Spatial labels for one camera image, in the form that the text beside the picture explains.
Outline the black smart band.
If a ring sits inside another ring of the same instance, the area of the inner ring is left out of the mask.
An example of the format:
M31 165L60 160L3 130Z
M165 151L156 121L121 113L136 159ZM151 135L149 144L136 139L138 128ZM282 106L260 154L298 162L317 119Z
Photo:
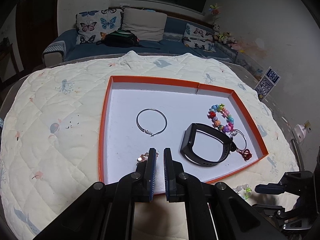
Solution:
M203 167L216 166L236 150L233 140L205 124L192 123L184 133L180 153Z

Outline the silver hoop bangle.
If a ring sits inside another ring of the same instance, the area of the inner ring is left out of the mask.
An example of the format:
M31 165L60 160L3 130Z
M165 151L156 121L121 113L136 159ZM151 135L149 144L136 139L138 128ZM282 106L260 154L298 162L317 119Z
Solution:
M154 137L167 129L168 120L160 110L146 108L137 114L136 125L142 133Z

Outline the white pink small device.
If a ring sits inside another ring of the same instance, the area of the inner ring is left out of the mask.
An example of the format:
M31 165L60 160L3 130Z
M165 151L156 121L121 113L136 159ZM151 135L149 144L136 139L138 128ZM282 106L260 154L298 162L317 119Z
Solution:
M303 125L297 124L293 129L293 135L298 143L301 143L306 138L306 135L312 131L310 121L308 120Z

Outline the orange shallow tray box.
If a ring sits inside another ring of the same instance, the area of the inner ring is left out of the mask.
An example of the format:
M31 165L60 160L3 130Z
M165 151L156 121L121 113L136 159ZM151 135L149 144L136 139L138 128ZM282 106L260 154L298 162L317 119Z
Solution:
M192 123L212 126L208 112L213 105L224 105L234 127L244 133L252 153L249 161L231 153L213 167L200 167L188 161L180 148L185 130ZM168 120L167 129L154 137L136 125L137 114L146 108L160 110ZM170 148L174 160L201 181L214 182L236 174L259 162L268 151L251 115L232 89L214 85L147 76L111 76L103 104L98 146L98 178L110 184L133 172L137 158L155 148L156 192L164 191L163 151Z

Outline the blue white printed box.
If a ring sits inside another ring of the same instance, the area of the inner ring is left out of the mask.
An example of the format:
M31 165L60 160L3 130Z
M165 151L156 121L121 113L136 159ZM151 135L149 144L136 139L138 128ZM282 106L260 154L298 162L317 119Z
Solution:
M268 96L270 91L279 82L280 78L280 75L276 71L274 71L271 67L268 68L254 88L260 101L263 101Z

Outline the white quilted blanket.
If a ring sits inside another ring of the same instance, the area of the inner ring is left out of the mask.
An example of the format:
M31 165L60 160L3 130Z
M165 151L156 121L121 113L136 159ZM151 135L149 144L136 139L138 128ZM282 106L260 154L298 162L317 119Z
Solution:
M231 187L277 181L298 171L271 111L225 64L186 53L85 60L29 75L5 116L1 138L1 199L9 228L33 239L98 178L98 137L112 75L169 77L236 91L268 149L259 163L227 178Z

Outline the blue sofa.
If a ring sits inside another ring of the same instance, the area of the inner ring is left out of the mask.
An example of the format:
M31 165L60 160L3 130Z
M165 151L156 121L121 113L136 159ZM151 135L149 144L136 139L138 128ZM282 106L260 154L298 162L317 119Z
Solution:
M43 52L44 64L49 67L66 61L77 60L85 57L95 57L99 55L126 54L133 50L142 54L174 54L182 55L191 53L198 57L216 59L241 65L246 69L253 66L249 62L249 57L244 53L233 50L228 46L216 43L214 51L209 52L200 48L189 48L183 44L183 35L187 25L193 25L198 29L204 30L204 34L212 33L212 29L205 25L188 22L179 18L168 17L164 28L163 39L160 41L139 41L137 47L111 47L96 43L76 44L77 32L70 29L62 33L53 43Z

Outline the black backpack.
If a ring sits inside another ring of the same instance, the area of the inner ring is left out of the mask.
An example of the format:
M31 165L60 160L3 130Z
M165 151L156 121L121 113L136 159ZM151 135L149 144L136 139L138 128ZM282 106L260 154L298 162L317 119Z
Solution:
M130 48L139 46L138 37L130 31L117 30L109 34L100 33L101 40L96 45L104 44L108 47Z

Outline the small butterfly pillow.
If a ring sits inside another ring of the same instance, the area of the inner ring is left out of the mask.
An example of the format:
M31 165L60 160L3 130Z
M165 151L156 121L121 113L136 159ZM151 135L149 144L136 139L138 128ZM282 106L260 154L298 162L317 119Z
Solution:
M182 42L186 47L216 52L214 35L210 31L186 24Z

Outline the beige cushion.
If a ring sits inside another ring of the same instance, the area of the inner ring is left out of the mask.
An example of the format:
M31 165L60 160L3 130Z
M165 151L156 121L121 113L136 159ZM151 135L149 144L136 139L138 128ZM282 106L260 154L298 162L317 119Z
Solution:
M155 11L125 8L122 29L135 34L142 41L161 41L167 14Z

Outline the plush toys pile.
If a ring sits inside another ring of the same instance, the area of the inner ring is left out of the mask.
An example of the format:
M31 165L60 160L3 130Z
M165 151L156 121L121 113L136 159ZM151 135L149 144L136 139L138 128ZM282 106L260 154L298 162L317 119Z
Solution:
M240 51L242 50L242 47L238 44L235 37L231 35L230 32L220 32L220 26L218 24L213 25L213 38L216 42L219 42L225 46L228 46L232 50Z

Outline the large butterfly pillow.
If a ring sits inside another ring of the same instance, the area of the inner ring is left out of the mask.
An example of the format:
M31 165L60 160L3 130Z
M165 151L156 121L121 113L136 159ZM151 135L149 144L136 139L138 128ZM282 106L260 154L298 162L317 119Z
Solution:
M105 10L83 11L76 14L76 45L96 43L107 34L121 28L123 10L108 8Z

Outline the colourful pinwheel flower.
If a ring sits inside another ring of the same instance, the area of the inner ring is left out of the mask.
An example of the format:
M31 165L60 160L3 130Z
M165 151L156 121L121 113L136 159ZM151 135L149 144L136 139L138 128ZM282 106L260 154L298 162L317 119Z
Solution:
M209 6L209 12L212 15L213 24L215 24L220 19L220 7L217 3L211 4Z

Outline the dark wooden side table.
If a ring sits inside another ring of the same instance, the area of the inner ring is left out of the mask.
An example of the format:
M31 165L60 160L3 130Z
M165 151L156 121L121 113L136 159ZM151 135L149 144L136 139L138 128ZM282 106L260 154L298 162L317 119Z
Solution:
M8 37L1 40L1 83L20 76L24 70L20 69L13 50L13 44Z

